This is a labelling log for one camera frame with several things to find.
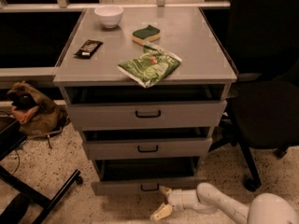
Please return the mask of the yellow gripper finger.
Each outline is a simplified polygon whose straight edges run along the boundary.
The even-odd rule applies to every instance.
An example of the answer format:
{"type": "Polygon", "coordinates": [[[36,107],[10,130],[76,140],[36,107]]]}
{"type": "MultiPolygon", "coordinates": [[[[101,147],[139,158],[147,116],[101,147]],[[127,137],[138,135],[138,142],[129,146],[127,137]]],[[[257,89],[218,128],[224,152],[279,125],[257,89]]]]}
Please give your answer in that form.
{"type": "Polygon", "coordinates": [[[160,207],[150,216],[151,220],[158,221],[169,217],[172,214],[173,208],[170,204],[162,203],[160,207]]]}
{"type": "Polygon", "coordinates": [[[165,186],[160,186],[159,187],[159,191],[166,197],[168,198],[170,196],[170,194],[172,193],[172,189],[170,189],[169,187],[165,187],[165,186]]]}

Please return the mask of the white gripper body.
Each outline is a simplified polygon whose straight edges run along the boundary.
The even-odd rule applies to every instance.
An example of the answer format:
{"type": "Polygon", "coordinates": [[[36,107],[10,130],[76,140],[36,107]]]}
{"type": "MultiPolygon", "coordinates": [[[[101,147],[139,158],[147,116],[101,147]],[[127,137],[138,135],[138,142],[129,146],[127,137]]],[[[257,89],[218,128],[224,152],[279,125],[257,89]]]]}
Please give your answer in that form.
{"type": "Polygon", "coordinates": [[[174,211],[183,211],[185,209],[185,194],[186,192],[183,189],[174,189],[168,195],[168,203],[171,205],[174,211]]]}

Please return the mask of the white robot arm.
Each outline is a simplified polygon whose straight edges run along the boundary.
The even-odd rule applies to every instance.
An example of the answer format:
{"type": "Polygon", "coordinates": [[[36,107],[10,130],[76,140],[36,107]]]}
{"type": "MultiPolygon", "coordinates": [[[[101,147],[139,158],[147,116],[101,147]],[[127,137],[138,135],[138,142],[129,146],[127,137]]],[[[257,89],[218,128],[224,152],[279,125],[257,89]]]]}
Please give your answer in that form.
{"type": "Polygon", "coordinates": [[[283,198],[263,193],[245,205],[203,182],[196,189],[159,187],[167,203],[150,216],[152,220],[169,217],[173,212],[193,210],[199,214],[213,214],[220,209],[235,224],[299,224],[297,211],[283,198]]]}

